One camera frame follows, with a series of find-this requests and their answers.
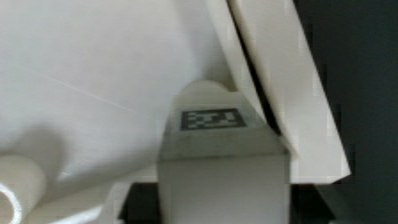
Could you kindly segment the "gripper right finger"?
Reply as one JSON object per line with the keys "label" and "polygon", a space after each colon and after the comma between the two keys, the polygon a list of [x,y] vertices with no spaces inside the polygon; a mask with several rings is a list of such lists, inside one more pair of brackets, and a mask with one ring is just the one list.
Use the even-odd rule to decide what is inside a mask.
{"label": "gripper right finger", "polygon": [[292,184],[289,190],[289,224],[330,224],[335,215],[314,186]]}

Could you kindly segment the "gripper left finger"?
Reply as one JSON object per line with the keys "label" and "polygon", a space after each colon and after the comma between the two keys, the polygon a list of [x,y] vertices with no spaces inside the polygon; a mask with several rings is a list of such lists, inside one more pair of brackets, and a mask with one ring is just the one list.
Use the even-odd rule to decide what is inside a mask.
{"label": "gripper left finger", "polygon": [[120,224],[159,224],[157,184],[134,183],[120,207]]}

